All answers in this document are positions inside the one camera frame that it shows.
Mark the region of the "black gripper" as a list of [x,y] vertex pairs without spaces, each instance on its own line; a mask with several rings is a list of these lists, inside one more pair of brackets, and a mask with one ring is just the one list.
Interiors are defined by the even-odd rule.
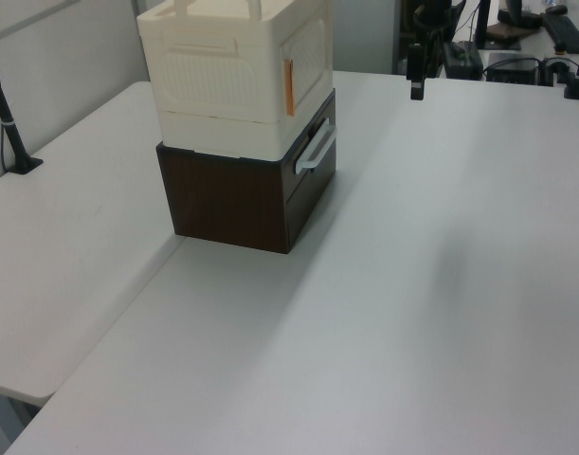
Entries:
[[407,79],[411,81],[410,99],[422,100],[424,97],[424,47],[418,43],[410,44],[407,52]]

